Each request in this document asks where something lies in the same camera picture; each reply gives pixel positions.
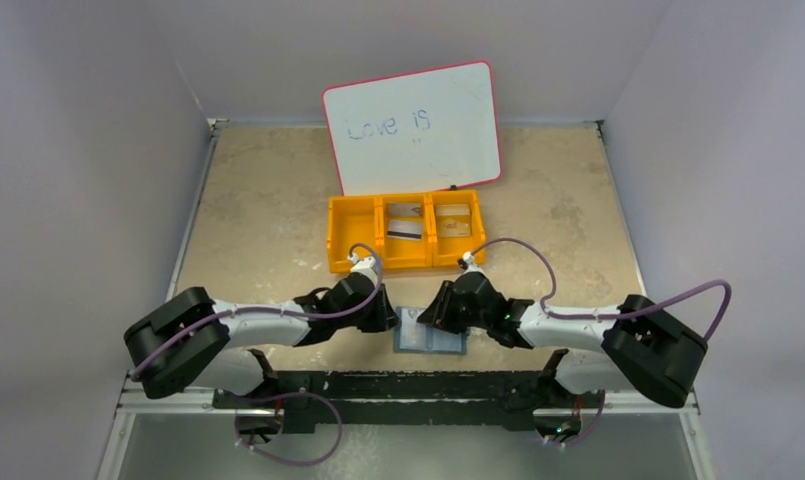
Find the white VIP card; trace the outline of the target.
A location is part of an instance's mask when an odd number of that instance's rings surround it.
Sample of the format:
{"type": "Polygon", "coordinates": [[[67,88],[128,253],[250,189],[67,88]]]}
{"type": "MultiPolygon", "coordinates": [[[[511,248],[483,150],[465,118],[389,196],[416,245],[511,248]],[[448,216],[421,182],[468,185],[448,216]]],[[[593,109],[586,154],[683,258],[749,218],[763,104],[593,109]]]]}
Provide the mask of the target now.
{"type": "Polygon", "coordinates": [[[420,241],[423,237],[422,222],[402,219],[391,219],[388,222],[386,235],[389,238],[420,241]]]}

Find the grey credit card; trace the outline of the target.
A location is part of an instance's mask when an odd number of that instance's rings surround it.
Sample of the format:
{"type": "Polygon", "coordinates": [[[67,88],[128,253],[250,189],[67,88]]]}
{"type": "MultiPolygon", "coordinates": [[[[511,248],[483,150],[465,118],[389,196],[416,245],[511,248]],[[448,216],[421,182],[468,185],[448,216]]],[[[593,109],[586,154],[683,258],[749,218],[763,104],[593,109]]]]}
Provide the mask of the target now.
{"type": "Polygon", "coordinates": [[[386,214],[391,218],[421,218],[423,206],[419,203],[391,202],[386,204],[386,214]]]}

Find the blue leather card holder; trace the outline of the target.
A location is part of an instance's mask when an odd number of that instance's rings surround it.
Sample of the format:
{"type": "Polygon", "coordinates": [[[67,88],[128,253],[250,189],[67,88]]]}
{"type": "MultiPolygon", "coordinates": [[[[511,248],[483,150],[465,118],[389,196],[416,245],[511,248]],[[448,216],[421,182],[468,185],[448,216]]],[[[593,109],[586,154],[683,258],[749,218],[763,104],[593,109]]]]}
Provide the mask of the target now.
{"type": "Polygon", "coordinates": [[[465,355],[467,335],[452,334],[419,323],[421,307],[397,307],[399,324],[394,330],[395,353],[465,355]]]}

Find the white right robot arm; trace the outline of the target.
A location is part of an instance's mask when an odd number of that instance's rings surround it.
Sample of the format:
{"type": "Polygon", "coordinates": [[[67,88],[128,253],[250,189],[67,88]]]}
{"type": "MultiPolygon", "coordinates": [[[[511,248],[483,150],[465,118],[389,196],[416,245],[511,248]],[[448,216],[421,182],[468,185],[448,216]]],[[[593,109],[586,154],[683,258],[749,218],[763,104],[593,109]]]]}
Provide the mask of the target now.
{"type": "Polygon", "coordinates": [[[632,388],[670,408],[685,405],[708,351],[703,336],[642,295],[599,308],[543,306],[505,297],[481,271],[443,282],[416,320],[452,334],[482,329],[506,348],[602,355],[596,363],[563,358],[555,382],[574,395],[632,388]]]}

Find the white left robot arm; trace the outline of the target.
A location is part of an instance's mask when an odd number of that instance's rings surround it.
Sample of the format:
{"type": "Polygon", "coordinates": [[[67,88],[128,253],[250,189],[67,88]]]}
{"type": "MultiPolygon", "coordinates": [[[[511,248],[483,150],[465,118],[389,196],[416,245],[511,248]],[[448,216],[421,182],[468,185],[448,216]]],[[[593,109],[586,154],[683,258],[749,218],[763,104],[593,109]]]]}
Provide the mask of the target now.
{"type": "Polygon", "coordinates": [[[383,333],[398,323],[385,286],[372,274],[351,273],[273,305],[224,302],[190,287],[135,322],[123,341],[130,377],[150,399],[203,384],[245,395],[271,375],[257,345],[310,346],[346,328],[383,333]]]}

